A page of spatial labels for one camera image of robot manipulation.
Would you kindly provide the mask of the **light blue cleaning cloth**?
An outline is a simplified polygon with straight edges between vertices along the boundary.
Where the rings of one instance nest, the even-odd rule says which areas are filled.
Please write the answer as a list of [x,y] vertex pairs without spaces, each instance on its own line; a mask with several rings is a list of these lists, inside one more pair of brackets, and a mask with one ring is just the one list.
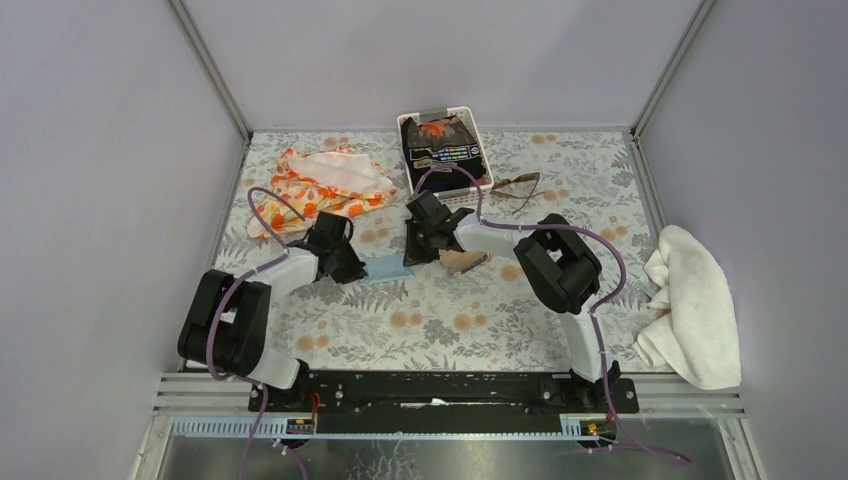
[[400,281],[414,276],[404,263],[403,253],[368,258],[365,271],[366,276],[361,280],[363,285]]

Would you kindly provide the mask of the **brown tinted sunglasses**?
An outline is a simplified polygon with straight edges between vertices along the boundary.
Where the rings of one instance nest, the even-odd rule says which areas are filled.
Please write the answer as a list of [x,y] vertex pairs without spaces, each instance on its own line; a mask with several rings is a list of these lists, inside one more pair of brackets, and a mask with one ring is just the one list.
[[497,180],[491,187],[490,193],[499,199],[520,201],[514,213],[520,212],[531,199],[542,195],[538,189],[541,174],[539,172],[524,173],[512,179]]

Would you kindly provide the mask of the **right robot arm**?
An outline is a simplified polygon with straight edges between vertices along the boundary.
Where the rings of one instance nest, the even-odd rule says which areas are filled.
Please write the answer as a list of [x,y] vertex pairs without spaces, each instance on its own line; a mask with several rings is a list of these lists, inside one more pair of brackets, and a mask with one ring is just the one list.
[[507,224],[471,208],[452,210],[427,190],[414,196],[407,209],[406,264],[435,261],[443,251],[517,261],[536,298],[560,315],[571,371],[580,377],[573,386],[577,405],[597,412],[612,400],[588,312],[600,290],[601,263],[564,217],[549,214],[534,225]]

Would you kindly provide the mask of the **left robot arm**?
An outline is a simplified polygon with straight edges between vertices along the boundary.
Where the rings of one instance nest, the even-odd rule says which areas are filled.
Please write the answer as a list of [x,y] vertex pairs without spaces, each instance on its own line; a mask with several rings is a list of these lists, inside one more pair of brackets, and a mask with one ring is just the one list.
[[298,375],[308,365],[266,347],[272,296],[329,277],[338,284],[366,276],[351,244],[352,220],[321,213],[305,236],[280,257],[240,276],[220,270],[199,281],[177,340],[178,355],[211,369],[272,387],[272,398],[288,411],[309,401],[310,385]]

